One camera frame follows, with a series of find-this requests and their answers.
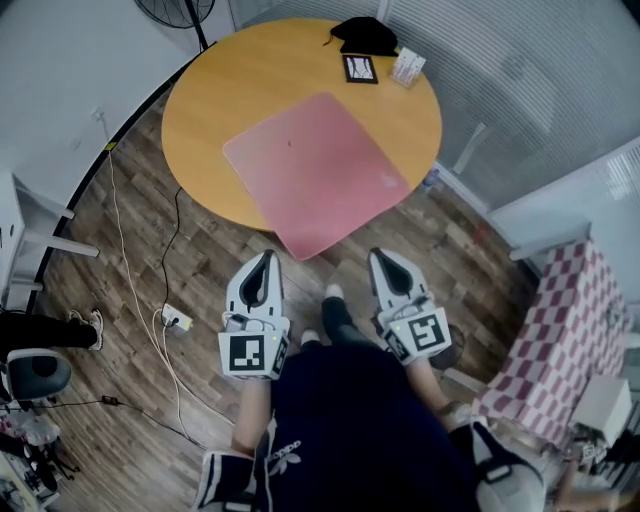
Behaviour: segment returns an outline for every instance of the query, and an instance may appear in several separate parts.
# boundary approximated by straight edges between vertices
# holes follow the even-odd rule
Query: dark pants
[[[338,297],[330,297],[322,302],[322,326],[333,345],[362,345],[380,349],[356,328],[347,305]],[[308,341],[302,345],[300,352],[321,347],[319,341]]]
[[[44,315],[0,314],[0,362],[12,350],[23,348],[89,348],[98,340],[90,325],[63,322]]]

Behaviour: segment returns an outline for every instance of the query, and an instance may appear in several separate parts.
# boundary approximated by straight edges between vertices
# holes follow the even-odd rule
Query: pink mat
[[[224,154],[299,260],[331,247],[410,192],[374,140],[329,93],[258,123],[227,142]]]

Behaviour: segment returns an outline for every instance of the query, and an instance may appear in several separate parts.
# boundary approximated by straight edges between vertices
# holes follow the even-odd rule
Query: white cable
[[[108,133],[107,133],[107,130],[106,130],[106,124],[104,125],[104,128],[105,128],[105,135],[107,136],[107,141],[108,141]],[[166,357],[165,357],[165,355],[162,354],[162,350],[160,349],[160,343],[158,342],[158,338],[157,338],[157,335],[155,333],[155,318],[156,318],[156,315],[158,314],[158,312],[161,312],[161,310],[157,309],[153,313],[153,318],[151,320],[152,328],[153,328],[153,336],[151,335],[151,331],[149,330],[149,327],[148,327],[147,323],[144,321],[144,317],[142,315],[142,311],[140,310],[140,303],[138,301],[138,294],[136,293],[136,289],[135,289],[135,286],[133,285],[133,280],[131,278],[131,270],[129,268],[129,261],[127,260],[127,254],[126,254],[125,246],[124,246],[124,234],[122,232],[122,225],[120,223],[120,211],[118,209],[116,183],[115,183],[115,177],[114,177],[115,176],[115,171],[114,171],[114,168],[113,168],[113,159],[111,157],[111,151],[110,150],[107,152],[107,155],[108,155],[108,159],[109,159],[109,166],[111,167],[111,186],[113,187],[113,205],[114,205],[115,210],[116,210],[116,220],[117,220],[117,225],[118,225],[118,232],[120,233],[120,244],[121,244],[121,249],[122,249],[122,257],[124,259],[125,268],[127,269],[127,277],[128,277],[128,280],[129,280],[129,286],[131,287],[131,292],[133,293],[133,298],[135,300],[136,309],[138,311],[138,316],[140,317],[140,321],[142,322],[142,325],[144,326],[144,329],[147,332],[147,336],[151,340],[151,344],[154,346],[154,348],[158,352],[158,355],[160,356],[160,359],[162,359],[162,362],[165,364],[165,366],[169,370],[169,373],[171,374],[171,377],[173,378],[173,383],[176,386],[176,396],[177,396],[177,400],[178,400],[178,420],[180,422],[180,426],[182,427],[182,431],[183,431],[183,433],[185,434],[185,436],[187,438],[191,439],[189,437],[189,435],[187,434],[186,429],[184,428],[184,424],[182,422],[182,417],[181,417],[181,412],[180,412],[180,389],[179,389],[178,386],[182,387],[187,393],[189,393],[189,395],[191,395],[191,397],[193,397],[194,400],[196,400],[196,402],[198,402],[204,408],[208,409],[209,412],[214,414],[219,419],[225,421],[229,425],[233,426],[234,423],[229,418],[227,418],[224,414],[220,413],[219,411],[216,411],[213,407],[211,407],[210,405],[208,405],[207,403],[202,401],[200,399],[200,397],[198,397],[193,391],[191,391],[191,389],[189,389],[187,387],[187,385],[184,382],[182,382],[182,380],[180,380],[180,378],[177,376],[177,374],[175,373],[175,371],[173,369],[173,366],[171,365],[171,361],[168,358],[168,352],[167,352],[167,349],[166,349],[166,337],[165,337],[166,326],[164,327],[164,329],[162,331],[163,339],[165,340],[165,354],[166,354]]]

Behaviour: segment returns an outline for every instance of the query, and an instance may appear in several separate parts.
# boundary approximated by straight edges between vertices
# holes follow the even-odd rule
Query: fan
[[[202,49],[207,48],[207,41],[200,23],[209,16],[216,0],[134,0],[134,2],[153,21],[166,27],[195,28]]]

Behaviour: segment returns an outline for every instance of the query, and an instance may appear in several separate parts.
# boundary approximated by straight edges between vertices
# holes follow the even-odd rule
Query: checkered cloth
[[[620,373],[630,328],[611,268],[592,240],[550,251],[524,326],[473,412],[508,419],[563,448],[591,376]]]

